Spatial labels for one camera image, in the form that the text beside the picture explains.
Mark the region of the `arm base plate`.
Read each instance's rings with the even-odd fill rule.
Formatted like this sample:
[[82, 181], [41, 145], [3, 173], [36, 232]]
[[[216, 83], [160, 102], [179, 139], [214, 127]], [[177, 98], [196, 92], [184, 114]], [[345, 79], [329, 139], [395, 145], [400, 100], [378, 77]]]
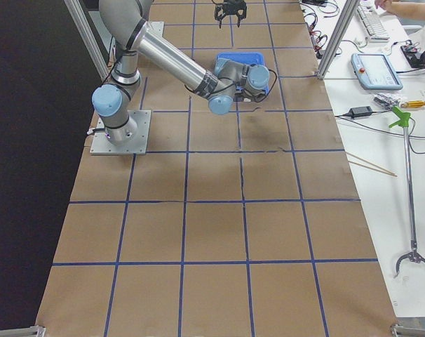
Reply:
[[151, 110], [128, 110], [128, 123], [119, 129], [105, 128], [101, 118], [97, 128], [102, 131], [93, 135], [92, 155], [144, 155], [147, 152]]

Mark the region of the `person hand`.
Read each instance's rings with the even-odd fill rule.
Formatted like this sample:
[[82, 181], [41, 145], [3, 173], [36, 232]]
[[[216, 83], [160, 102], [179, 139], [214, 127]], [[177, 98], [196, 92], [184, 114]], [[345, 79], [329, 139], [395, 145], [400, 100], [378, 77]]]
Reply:
[[375, 0], [375, 7], [381, 8], [385, 11], [390, 11], [393, 3], [393, 0]]

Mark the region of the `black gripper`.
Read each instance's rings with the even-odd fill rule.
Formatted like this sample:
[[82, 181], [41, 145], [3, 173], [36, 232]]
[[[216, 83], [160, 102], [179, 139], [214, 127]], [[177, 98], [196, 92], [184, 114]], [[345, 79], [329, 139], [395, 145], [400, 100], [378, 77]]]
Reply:
[[237, 28], [241, 26], [241, 21], [247, 17], [247, 3], [244, 0], [215, 1], [214, 5], [214, 19], [218, 21], [220, 29], [222, 28], [223, 19], [228, 15], [235, 15], [237, 17]]
[[253, 89], [243, 88], [240, 86], [236, 87], [234, 94], [235, 102], [254, 102], [259, 103], [265, 99], [265, 89]]

